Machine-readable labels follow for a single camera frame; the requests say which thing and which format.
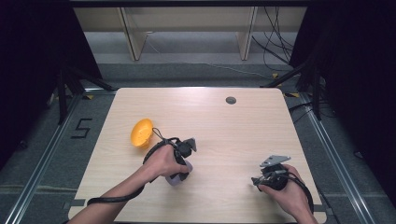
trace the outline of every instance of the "orange bowl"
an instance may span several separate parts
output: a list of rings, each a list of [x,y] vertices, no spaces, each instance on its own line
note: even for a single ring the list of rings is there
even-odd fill
[[[146,149],[152,136],[152,122],[150,119],[141,119],[131,132],[131,142],[135,147]]]

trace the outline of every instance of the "black cable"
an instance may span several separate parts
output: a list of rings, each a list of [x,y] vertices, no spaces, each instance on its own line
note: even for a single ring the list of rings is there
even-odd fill
[[[264,36],[267,38],[267,40],[271,43],[271,44],[273,44],[274,46],[276,46],[276,47],[278,47],[278,48],[280,48],[280,49],[283,49],[283,47],[282,46],[280,46],[280,45],[278,45],[277,43],[275,43],[274,41],[272,41],[269,37],[268,37],[268,35],[265,33],[265,32],[263,32],[264,33]]]
[[[256,38],[254,36],[251,37],[262,49],[265,49],[266,51],[268,51],[269,53],[271,53],[272,55],[274,55],[275,57],[277,57],[280,61],[282,61],[283,63],[289,63],[288,61],[284,60],[283,58],[281,58],[279,55],[277,55],[275,52],[269,50],[268,48],[266,48],[265,46],[263,46],[261,43],[259,43],[259,41],[256,40]]]
[[[91,198],[88,200],[87,205],[90,205],[92,203],[122,203],[122,202],[127,202],[135,197],[137,197],[145,188],[145,185],[137,189],[135,192],[132,194],[128,194],[125,196],[121,197],[100,197],[100,198]]]
[[[323,116],[326,117],[326,118],[329,118],[329,119],[336,119],[336,118],[338,118],[337,116],[327,115],[327,114],[323,113],[322,111],[320,111],[320,114],[323,115]]]
[[[300,108],[301,106],[305,106],[305,105],[312,105],[312,102],[292,106],[291,108],[289,108],[289,113],[292,114],[294,110]]]
[[[267,44],[265,45],[265,47],[262,47],[262,48],[264,49],[264,53],[263,53],[263,55],[262,55],[262,60],[264,61],[265,66],[266,66],[267,68],[271,69],[271,70],[278,71],[278,72],[289,71],[289,70],[283,70],[283,69],[275,69],[275,68],[270,67],[270,66],[267,64],[267,62],[265,61],[265,52],[268,50],[268,43],[269,43],[269,42],[267,41]]]
[[[289,44],[290,46],[292,46],[289,42],[287,42],[282,36],[281,36],[281,34],[280,34],[280,28],[279,28],[279,19],[278,19],[278,15],[279,15],[279,7],[276,7],[276,20],[275,20],[275,22],[273,22],[272,20],[271,20],[271,17],[269,16],[269,14],[268,14],[268,11],[267,11],[267,8],[266,7],[264,7],[264,10],[265,10],[265,13],[266,13],[266,15],[267,15],[267,18],[268,18],[268,20],[269,20],[269,22],[271,23],[271,26],[272,26],[272,32],[271,32],[271,35],[270,35],[270,37],[268,38],[268,36],[266,36],[269,40],[272,38],[272,35],[273,35],[273,33],[276,33],[276,35],[277,35],[277,37],[278,37],[278,39],[279,39],[279,41],[280,41],[280,43],[281,43],[281,48],[283,49],[283,52],[284,52],[284,54],[285,54],[285,57],[287,58],[287,60],[289,60],[289,57],[290,57],[290,54],[289,54],[289,52],[288,51],[286,51],[286,46],[285,46],[285,44],[283,43],[284,41],[287,43],[287,44]]]
[[[305,113],[303,113],[299,118],[297,118],[297,120],[295,120],[295,121],[293,122],[293,124],[297,123],[297,121],[299,121],[303,116],[305,116],[306,114],[308,114],[308,113],[311,112],[311,111],[312,111],[312,109],[309,109],[308,111],[306,111]]]

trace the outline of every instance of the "hand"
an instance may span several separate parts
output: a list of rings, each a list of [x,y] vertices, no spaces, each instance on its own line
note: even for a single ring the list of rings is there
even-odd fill
[[[162,176],[169,176],[177,173],[187,173],[189,168],[186,165],[178,164],[174,156],[174,148],[165,145],[158,148],[143,165],[153,174],[153,179]]]
[[[294,167],[287,164],[283,166],[303,181]],[[317,223],[311,214],[304,191],[292,180],[289,180],[282,190],[271,189],[265,185],[259,185],[259,189],[271,195],[285,212],[296,218],[298,223]]]

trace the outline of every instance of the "floor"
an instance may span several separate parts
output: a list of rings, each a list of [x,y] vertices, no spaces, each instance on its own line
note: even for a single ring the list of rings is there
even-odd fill
[[[254,41],[248,60],[240,60],[232,33],[151,33],[137,62],[131,61],[123,34],[87,33],[86,36],[104,81],[117,87],[258,88],[291,69],[270,53],[264,54]],[[263,33],[254,36],[266,44]],[[291,44],[295,36],[282,34]],[[283,49],[272,44],[268,48],[288,59]],[[287,93],[285,102],[289,108],[309,101],[309,92],[301,92],[298,97],[289,94],[297,93],[294,89],[297,79],[298,76],[278,87]],[[91,83],[84,85],[90,90],[97,89]],[[0,222],[7,223],[16,204],[23,206],[22,215],[17,216],[15,223],[67,220],[68,208],[114,98],[114,93],[102,91],[92,91],[89,95],[68,100],[71,116],[62,127],[58,126],[59,108],[55,99],[26,139],[28,148],[16,151],[0,172]],[[290,115],[321,199],[328,208],[326,223],[394,223],[395,208],[364,160],[354,155],[356,148],[325,100],[320,104],[321,121],[315,118],[310,106],[296,107]],[[78,138],[79,122],[90,128],[86,138]],[[21,197],[31,186],[34,186],[32,192]],[[356,204],[356,199],[366,206],[364,211],[359,211],[361,204]]]

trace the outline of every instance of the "table top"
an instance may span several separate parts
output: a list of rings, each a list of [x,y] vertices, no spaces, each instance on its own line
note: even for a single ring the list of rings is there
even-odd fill
[[[342,0],[31,0],[72,7],[309,7]]]
[[[233,97],[236,103],[226,102]],[[149,118],[163,137],[194,137],[197,152],[187,158],[193,171],[180,185],[164,177],[147,184],[116,221],[182,223],[285,223],[294,219],[252,185],[259,165],[271,155],[291,156],[321,204],[285,100],[278,89],[135,88],[120,89],[107,114],[76,200],[102,195],[141,166],[150,148],[132,146],[131,130]],[[73,217],[83,206],[72,206]],[[319,223],[326,220],[315,212]]]

